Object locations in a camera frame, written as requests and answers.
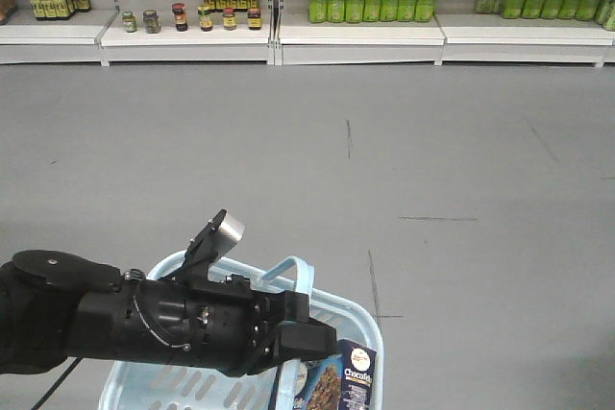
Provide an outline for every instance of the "plastic shopping basket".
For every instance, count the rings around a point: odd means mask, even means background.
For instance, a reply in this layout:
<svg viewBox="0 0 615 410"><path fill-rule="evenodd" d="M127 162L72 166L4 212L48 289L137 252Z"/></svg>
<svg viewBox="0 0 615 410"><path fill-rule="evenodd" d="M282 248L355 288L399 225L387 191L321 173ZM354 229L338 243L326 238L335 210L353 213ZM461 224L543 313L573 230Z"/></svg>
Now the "plastic shopping basket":
<svg viewBox="0 0 615 410"><path fill-rule="evenodd" d="M185 252L161 261L148 275L160 278L179 268ZM297 268L295 281L280 274ZM356 341L375 350L376 368L370 410L382 407L384 348L372 316L358 304L319 290L312 290L314 270L302 259L290 256L268 272L223 257L209 274L222 280L239 274L252 281L256 290L294 290L310 295L310 316L334 326L337 337ZM299 360L282 365L276 410L291 410L295 396ZM276 370L258 375L229 378L210 369L182 366L115 362L100 397L99 410L267 410Z"/></svg>

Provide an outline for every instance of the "green bottle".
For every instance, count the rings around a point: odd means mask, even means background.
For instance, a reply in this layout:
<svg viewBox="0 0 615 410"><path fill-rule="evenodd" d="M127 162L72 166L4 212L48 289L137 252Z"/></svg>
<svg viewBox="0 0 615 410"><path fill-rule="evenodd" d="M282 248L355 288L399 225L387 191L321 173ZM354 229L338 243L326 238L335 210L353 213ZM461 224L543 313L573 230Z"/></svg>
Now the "green bottle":
<svg viewBox="0 0 615 410"><path fill-rule="evenodd" d="M564 0L557 14L557 18L573 19L575 14L577 14L578 4L580 4L580 0Z"/></svg>
<svg viewBox="0 0 615 410"><path fill-rule="evenodd" d="M341 23L344 21L345 0L327 0L327 21Z"/></svg>
<svg viewBox="0 0 615 410"><path fill-rule="evenodd" d="M416 12L414 13L414 21L427 23L433 18L435 11L435 0L416 0Z"/></svg>
<svg viewBox="0 0 615 410"><path fill-rule="evenodd" d="M346 0L346 22L360 23L363 20L365 0Z"/></svg>
<svg viewBox="0 0 615 410"><path fill-rule="evenodd" d="M365 0L363 21L373 23L381 17L381 0Z"/></svg>
<svg viewBox="0 0 615 410"><path fill-rule="evenodd" d="M526 0L521 16L527 19L539 18L543 5L545 5L545 0Z"/></svg>
<svg viewBox="0 0 615 410"><path fill-rule="evenodd" d="M502 0L502 18L515 19L521 16L526 0Z"/></svg>
<svg viewBox="0 0 615 410"><path fill-rule="evenodd" d="M381 21L395 21L399 0L381 0Z"/></svg>
<svg viewBox="0 0 615 410"><path fill-rule="evenodd" d="M327 0L309 0L309 22L324 23L327 21Z"/></svg>
<svg viewBox="0 0 615 410"><path fill-rule="evenodd" d="M416 0L399 0L397 5L397 20L412 21L416 10Z"/></svg>
<svg viewBox="0 0 615 410"><path fill-rule="evenodd" d="M575 19L578 21L591 21L596 16L596 11L601 0L580 0Z"/></svg>
<svg viewBox="0 0 615 410"><path fill-rule="evenodd" d="M543 19L555 19L559 14L559 10L563 5L564 0L545 0L545 5L542 6L540 17Z"/></svg>

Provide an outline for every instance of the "shelf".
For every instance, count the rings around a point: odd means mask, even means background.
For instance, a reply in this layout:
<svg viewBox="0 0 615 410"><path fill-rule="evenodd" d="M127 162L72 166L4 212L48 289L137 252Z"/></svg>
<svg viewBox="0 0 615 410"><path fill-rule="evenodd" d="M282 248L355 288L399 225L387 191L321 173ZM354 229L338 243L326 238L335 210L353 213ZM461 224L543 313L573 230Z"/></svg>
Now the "shelf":
<svg viewBox="0 0 615 410"><path fill-rule="evenodd" d="M513 45L597 45L613 43L611 33L590 21L503 19L496 14L439 14L447 43Z"/></svg>
<svg viewBox="0 0 615 410"><path fill-rule="evenodd" d="M30 10L20 10L0 26L0 45L94 45L115 15L116 11L91 11L78 12L67 21L36 21Z"/></svg>

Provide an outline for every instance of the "cable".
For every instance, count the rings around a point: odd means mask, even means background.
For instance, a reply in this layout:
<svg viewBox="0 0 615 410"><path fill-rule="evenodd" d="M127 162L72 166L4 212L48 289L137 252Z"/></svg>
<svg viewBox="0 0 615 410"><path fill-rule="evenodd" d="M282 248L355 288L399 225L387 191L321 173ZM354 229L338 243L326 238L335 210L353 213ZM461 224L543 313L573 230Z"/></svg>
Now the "cable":
<svg viewBox="0 0 615 410"><path fill-rule="evenodd" d="M43 404L51 397L52 394L56 392L56 390L64 383L64 380L70 375L70 373L77 368L79 363L83 360L83 357L77 357L72 363L62 372L60 377L56 380L54 384L52 384L51 388L44 394L42 398L38 400L32 410L38 410Z"/></svg>

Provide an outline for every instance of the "sauce jar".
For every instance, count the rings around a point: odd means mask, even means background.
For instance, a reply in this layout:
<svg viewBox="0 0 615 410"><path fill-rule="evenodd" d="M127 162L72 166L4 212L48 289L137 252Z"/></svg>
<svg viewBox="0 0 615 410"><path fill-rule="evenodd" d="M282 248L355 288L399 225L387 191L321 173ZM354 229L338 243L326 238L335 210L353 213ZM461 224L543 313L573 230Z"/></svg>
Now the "sauce jar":
<svg viewBox="0 0 615 410"><path fill-rule="evenodd" d="M211 31L213 29L213 21L211 21L211 11L209 10L209 5L204 4L199 6L198 12L201 31Z"/></svg>
<svg viewBox="0 0 615 410"><path fill-rule="evenodd" d="M227 31L233 31L237 29L237 18L234 16L234 9L226 8L222 13L222 22L224 24L224 29Z"/></svg>
<svg viewBox="0 0 615 410"><path fill-rule="evenodd" d="M155 10L146 10L143 12L143 24L147 34L157 34L160 32L160 23L158 21L158 13Z"/></svg>
<svg viewBox="0 0 615 410"><path fill-rule="evenodd" d="M122 13L122 23L124 23L124 30L127 33L133 33L136 31L136 18L132 12Z"/></svg>
<svg viewBox="0 0 615 410"><path fill-rule="evenodd" d="M260 9L248 9L248 28L252 31L258 31L262 28Z"/></svg>
<svg viewBox="0 0 615 410"><path fill-rule="evenodd" d="M185 4L173 4L171 9L173 10L173 15L175 16L175 29L181 32L187 31L188 21L185 15Z"/></svg>

